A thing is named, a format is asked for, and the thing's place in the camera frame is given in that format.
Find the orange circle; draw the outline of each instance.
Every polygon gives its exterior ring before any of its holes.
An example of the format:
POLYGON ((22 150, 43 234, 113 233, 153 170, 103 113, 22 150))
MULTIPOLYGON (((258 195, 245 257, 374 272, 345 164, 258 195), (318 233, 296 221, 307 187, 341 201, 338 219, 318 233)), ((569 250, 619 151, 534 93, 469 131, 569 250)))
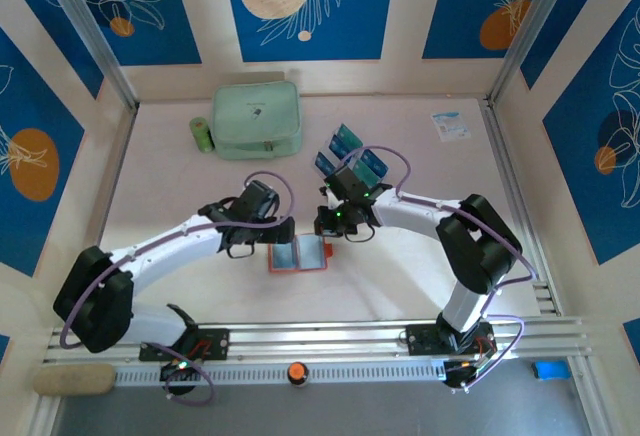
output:
POLYGON ((616 152, 609 146, 601 147, 595 157, 596 169, 604 174, 611 174, 616 169, 616 152))
POLYGON ((13 186, 25 198, 41 203, 51 197, 60 174, 58 150, 44 131, 28 128, 19 131, 11 142, 9 165, 13 186))
POLYGON ((128 38, 135 31, 135 28, 133 27, 133 23, 131 23, 131 21, 119 16, 111 20, 111 22, 109 23, 109 27, 111 28, 111 31, 123 38, 128 38))
POLYGON ((289 377, 293 380, 301 380, 304 379, 305 373, 307 369, 302 363, 293 363, 289 366, 289 377))
POLYGON ((491 51, 508 49, 529 6, 529 0, 516 0, 491 13, 480 28, 480 44, 491 51))

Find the white wall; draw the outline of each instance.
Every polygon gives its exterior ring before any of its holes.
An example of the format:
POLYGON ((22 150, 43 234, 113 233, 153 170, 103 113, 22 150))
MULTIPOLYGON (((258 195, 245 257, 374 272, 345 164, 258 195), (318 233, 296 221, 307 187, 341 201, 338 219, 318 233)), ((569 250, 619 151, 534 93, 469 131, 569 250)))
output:
POLYGON ((284 71, 302 93, 483 93, 502 59, 423 61, 437 0, 391 0, 380 61, 243 63, 230 0, 182 0, 202 65, 127 67, 141 101, 209 98, 239 72, 284 71))
POLYGON ((640 368, 621 324, 640 317, 640 247, 598 266, 542 120, 630 0, 589 0, 533 89, 514 78, 498 105, 519 181, 568 314, 594 323, 628 433, 640 425, 640 368))
POLYGON ((85 129, 33 278, 0 263, 0 333, 12 341, 0 377, 0 431, 16 435, 30 420, 31 378, 59 324, 53 299, 85 244, 114 135, 126 118, 110 85, 93 99, 24 0, 0 0, 0 26, 85 129))

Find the small paper label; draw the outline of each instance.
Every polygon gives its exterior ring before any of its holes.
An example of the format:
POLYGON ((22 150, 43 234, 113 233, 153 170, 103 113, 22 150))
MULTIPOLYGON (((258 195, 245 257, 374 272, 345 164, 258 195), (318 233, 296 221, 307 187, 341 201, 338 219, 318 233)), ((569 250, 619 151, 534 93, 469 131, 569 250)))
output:
POLYGON ((471 137, 469 128, 458 112, 432 114, 431 119, 443 143, 471 137))

